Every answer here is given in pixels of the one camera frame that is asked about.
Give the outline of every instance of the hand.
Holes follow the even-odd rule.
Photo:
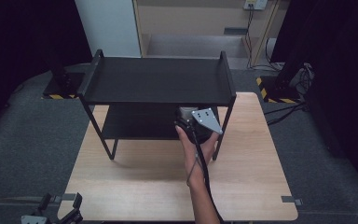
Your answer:
[[[175,128],[176,131],[178,132],[179,139],[182,142],[183,151],[185,154],[185,168],[186,168],[187,176],[189,176],[191,173],[191,176],[188,180],[191,186],[194,181],[203,181],[202,169],[197,162],[196,162],[196,166],[193,169],[193,172],[191,172],[191,169],[196,160],[195,153],[197,152],[197,149],[196,146],[190,142],[190,140],[187,137],[187,134],[181,127],[175,126]],[[200,145],[202,154],[204,156],[207,165],[209,164],[212,155],[214,154],[215,151],[214,144],[216,143],[218,137],[219,134],[213,132],[211,137],[206,142]]]

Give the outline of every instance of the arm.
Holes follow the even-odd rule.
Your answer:
[[[200,165],[196,162],[195,152],[196,146],[194,146],[190,140],[188,140],[185,131],[176,126],[179,139],[182,142],[183,150],[185,153],[185,168],[188,179],[188,185],[190,187],[191,202],[193,203],[194,217],[197,224],[202,223],[219,223],[219,218],[213,208],[211,198],[205,187],[204,177]],[[217,133],[213,133],[211,138],[201,145],[202,153],[205,158],[205,162],[208,164],[215,151],[214,143],[218,138]]]

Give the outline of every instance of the white wall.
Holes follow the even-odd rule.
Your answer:
[[[108,57],[141,57],[131,0],[76,0],[89,48]]]

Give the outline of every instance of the yellow black hazard tape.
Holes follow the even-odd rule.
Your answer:
[[[267,90],[264,87],[263,81],[260,77],[256,79],[258,89],[260,89],[261,96],[263,97],[264,102],[268,103],[301,103],[299,99],[289,99],[289,98],[270,98]]]
[[[43,95],[42,99],[51,99],[51,100],[62,100],[62,99],[77,99],[77,95],[75,94],[49,94]]]

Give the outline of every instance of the power outlet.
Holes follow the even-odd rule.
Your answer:
[[[246,0],[243,9],[249,10],[251,9],[250,5],[253,4],[254,10],[264,10],[266,9],[267,1],[268,0]]]

